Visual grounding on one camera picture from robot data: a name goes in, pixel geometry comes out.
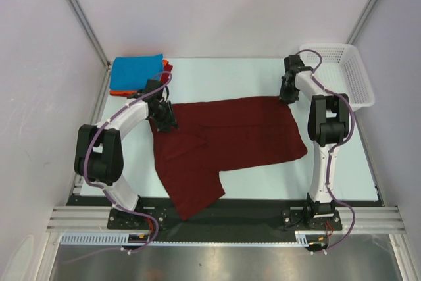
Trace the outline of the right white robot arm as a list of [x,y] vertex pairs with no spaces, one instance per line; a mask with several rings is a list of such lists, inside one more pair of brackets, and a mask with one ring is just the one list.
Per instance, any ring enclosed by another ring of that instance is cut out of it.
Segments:
[[311,229],[319,229],[335,217],[336,200],[333,193],[334,169],[337,154],[355,127],[350,117],[348,97],[326,88],[316,77],[322,56],[315,67],[306,66],[300,55],[284,58],[285,74],[282,76],[279,100],[290,105],[302,93],[310,101],[307,132],[314,146],[313,177],[302,221]]

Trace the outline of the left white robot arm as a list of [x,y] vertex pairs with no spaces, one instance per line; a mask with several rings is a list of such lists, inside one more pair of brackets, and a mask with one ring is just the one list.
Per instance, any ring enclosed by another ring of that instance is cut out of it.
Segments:
[[137,208],[140,197],[123,176],[122,140],[146,120],[158,132],[177,129],[169,95],[168,82],[148,79],[146,86],[131,94],[110,118],[94,125],[84,124],[78,130],[75,173],[89,186],[99,188],[115,209],[123,211],[122,221],[130,228],[139,228],[145,213]]

